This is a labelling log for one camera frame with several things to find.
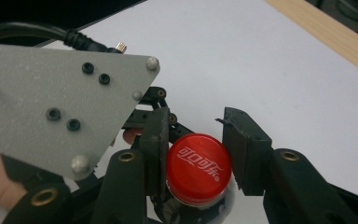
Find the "bottle cap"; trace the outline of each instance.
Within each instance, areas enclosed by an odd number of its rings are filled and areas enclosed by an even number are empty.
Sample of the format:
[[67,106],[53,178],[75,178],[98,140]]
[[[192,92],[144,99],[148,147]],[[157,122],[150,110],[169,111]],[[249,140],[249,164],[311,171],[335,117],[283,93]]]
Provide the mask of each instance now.
[[218,140],[202,133],[178,139],[167,156],[167,185],[179,201],[208,204],[227,187],[231,161]]

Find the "human finger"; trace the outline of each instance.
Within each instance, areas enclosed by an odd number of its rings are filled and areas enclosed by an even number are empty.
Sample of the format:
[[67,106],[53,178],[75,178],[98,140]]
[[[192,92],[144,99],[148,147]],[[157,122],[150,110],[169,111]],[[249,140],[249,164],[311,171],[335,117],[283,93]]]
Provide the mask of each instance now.
[[124,141],[128,144],[132,145],[133,140],[135,139],[136,135],[140,135],[144,129],[142,128],[135,128],[135,129],[127,129],[123,133]]

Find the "wooden edge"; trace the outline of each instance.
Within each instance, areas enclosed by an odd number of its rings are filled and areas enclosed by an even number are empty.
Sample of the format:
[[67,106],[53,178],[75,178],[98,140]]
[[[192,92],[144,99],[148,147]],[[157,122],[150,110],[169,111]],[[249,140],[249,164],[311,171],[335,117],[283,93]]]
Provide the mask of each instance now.
[[358,66],[358,34],[305,0],[266,0],[325,45]]

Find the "metal bracket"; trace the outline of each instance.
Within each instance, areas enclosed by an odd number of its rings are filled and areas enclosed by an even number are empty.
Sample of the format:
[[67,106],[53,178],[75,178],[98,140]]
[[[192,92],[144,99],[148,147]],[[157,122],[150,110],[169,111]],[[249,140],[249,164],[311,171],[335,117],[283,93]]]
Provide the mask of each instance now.
[[83,179],[158,72],[148,56],[0,45],[0,151]]

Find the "bolt head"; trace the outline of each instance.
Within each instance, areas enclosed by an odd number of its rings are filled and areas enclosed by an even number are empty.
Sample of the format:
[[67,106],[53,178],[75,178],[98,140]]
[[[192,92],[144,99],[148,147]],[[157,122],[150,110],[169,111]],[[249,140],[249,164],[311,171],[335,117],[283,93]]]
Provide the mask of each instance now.
[[77,155],[72,159],[71,167],[75,174],[84,174],[90,169],[90,160],[84,155]]
[[147,59],[146,67],[148,70],[156,71],[159,67],[158,59],[155,57],[150,57]]
[[66,122],[66,128],[71,132],[78,131],[80,130],[80,121],[78,119],[70,119]]
[[144,95],[139,91],[135,91],[132,93],[132,99],[134,99],[135,101],[141,101],[142,97],[144,97]]
[[85,74],[91,75],[94,72],[94,65],[92,63],[83,63],[81,69]]
[[49,120],[59,120],[61,118],[61,111],[58,108],[50,108],[46,111],[46,118]]
[[102,85],[107,85],[110,83],[110,76],[107,74],[102,74],[99,77],[99,81]]

